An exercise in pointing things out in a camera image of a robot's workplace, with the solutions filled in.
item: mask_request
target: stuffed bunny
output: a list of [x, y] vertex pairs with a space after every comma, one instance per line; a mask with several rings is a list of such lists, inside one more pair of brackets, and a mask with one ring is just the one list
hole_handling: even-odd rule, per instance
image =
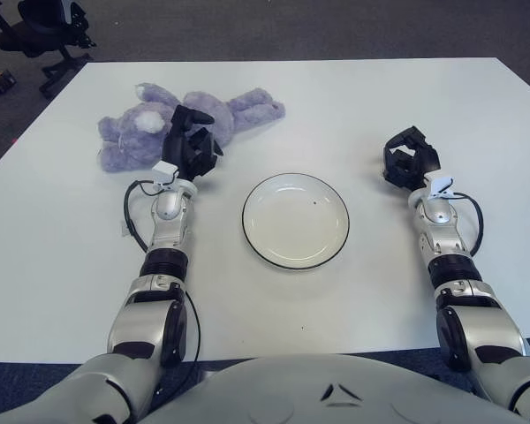
[[202, 92], [188, 93], [181, 103], [164, 88], [147, 83], [139, 84], [136, 94], [142, 103], [120, 118], [104, 117], [98, 123], [103, 140], [100, 165], [107, 172], [151, 168], [161, 158], [170, 119], [179, 104], [214, 118], [214, 124], [196, 125], [191, 133], [206, 126], [221, 148], [235, 133], [284, 117], [283, 104], [261, 88], [226, 103]]

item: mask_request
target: black chair base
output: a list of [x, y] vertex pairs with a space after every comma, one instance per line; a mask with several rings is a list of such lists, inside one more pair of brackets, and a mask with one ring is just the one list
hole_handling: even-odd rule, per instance
[[52, 99], [53, 94], [49, 91], [53, 85], [61, 80], [66, 73], [69, 71], [78, 72], [88, 62], [92, 62], [94, 59], [90, 55], [83, 55], [79, 57], [72, 57], [65, 47], [59, 50], [63, 55], [63, 61], [52, 66], [45, 66], [42, 68], [43, 73], [47, 77], [47, 82], [39, 87], [39, 91], [42, 92], [43, 97], [46, 99]]

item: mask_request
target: white tabletop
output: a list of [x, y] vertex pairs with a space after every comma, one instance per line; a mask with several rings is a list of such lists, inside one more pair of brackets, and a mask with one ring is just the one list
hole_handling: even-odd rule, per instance
[[[476, 265], [530, 337], [530, 87], [496, 59], [88, 64], [0, 162], [0, 361], [83, 362], [105, 352], [143, 262], [122, 236], [122, 199], [149, 174], [102, 172], [96, 123], [137, 104], [141, 82], [224, 100], [263, 87], [287, 110], [236, 136], [195, 180], [187, 284], [203, 360], [437, 346], [406, 194], [381, 176], [385, 142], [411, 125], [455, 189], [480, 202]], [[281, 172], [322, 179], [349, 210], [343, 250], [318, 269], [277, 269], [244, 239], [246, 196]], [[146, 239], [149, 202], [132, 197]], [[473, 211], [458, 205], [471, 245]]]

